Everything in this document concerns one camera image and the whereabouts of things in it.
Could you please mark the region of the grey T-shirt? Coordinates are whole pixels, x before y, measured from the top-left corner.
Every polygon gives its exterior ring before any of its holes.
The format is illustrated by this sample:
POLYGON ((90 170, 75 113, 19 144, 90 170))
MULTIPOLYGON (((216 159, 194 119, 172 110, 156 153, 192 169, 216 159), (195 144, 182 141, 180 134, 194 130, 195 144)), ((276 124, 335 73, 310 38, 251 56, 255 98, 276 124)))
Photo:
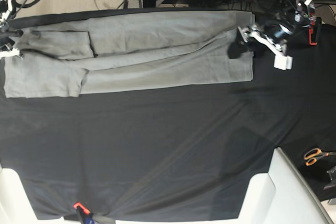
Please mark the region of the grey T-shirt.
POLYGON ((238 11, 151 12, 30 25, 4 60, 8 98, 77 97, 253 79, 253 55, 231 59, 238 11))

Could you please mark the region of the red clamp on right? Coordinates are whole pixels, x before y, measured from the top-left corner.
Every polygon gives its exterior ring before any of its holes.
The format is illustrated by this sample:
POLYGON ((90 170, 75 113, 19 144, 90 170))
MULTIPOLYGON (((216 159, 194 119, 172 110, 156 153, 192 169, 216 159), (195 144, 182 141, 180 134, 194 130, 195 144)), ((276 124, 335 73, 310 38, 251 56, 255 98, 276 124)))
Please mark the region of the red clamp on right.
POLYGON ((320 31, 322 26, 322 19, 317 17, 309 26, 309 45, 315 46, 318 44, 320 31))

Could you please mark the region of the black table cloth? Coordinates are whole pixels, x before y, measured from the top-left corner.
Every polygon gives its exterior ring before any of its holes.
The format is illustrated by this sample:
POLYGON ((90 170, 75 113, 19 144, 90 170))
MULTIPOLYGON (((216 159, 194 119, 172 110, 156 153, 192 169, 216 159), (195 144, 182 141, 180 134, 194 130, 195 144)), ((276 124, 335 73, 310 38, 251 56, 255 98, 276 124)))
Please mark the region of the black table cloth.
MULTIPOLYGON (((30 25, 171 10, 105 10, 12 21, 30 25)), ((320 201, 335 150, 335 27, 318 44, 307 30, 288 41, 291 70, 257 47, 253 79, 77 97, 8 98, 1 61, 1 165, 18 173, 39 219, 91 211, 124 221, 237 218, 250 179, 265 173, 280 147, 320 201)))

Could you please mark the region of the orange black clamp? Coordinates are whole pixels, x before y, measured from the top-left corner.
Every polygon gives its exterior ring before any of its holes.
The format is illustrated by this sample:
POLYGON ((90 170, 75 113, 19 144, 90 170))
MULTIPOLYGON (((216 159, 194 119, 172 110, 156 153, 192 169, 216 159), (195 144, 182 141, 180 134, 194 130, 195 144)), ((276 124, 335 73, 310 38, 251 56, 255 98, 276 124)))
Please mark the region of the orange black clamp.
POLYGON ((76 210, 79 222, 81 224, 95 224, 96 222, 93 219, 93 213, 84 207, 80 202, 77 202, 73 205, 73 208, 76 210))

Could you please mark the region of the orange handled scissors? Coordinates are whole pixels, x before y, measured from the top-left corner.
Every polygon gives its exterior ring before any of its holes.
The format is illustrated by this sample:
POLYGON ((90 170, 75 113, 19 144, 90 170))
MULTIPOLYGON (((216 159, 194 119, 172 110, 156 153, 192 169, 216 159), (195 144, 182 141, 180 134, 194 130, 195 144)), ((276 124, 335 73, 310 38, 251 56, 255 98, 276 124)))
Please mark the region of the orange handled scissors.
POLYGON ((304 154, 304 162, 306 166, 312 166, 317 161, 328 156, 334 156, 335 151, 322 151, 320 148, 313 148, 304 154))

